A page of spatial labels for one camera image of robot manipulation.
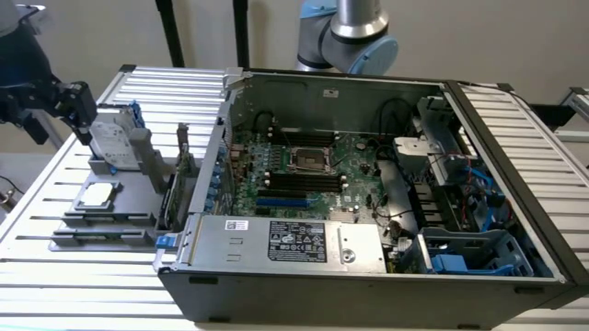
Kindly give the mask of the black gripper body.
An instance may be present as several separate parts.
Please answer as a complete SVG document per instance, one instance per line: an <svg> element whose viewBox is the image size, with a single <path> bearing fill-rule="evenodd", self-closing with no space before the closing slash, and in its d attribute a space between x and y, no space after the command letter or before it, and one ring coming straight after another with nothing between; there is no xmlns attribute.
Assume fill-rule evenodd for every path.
<svg viewBox="0 0 589 331"><path fill-rule="evenodd" d="M37 111L54 118L68 117L64 88L58 80L1 87L1 122L32 123Z"/></svg>

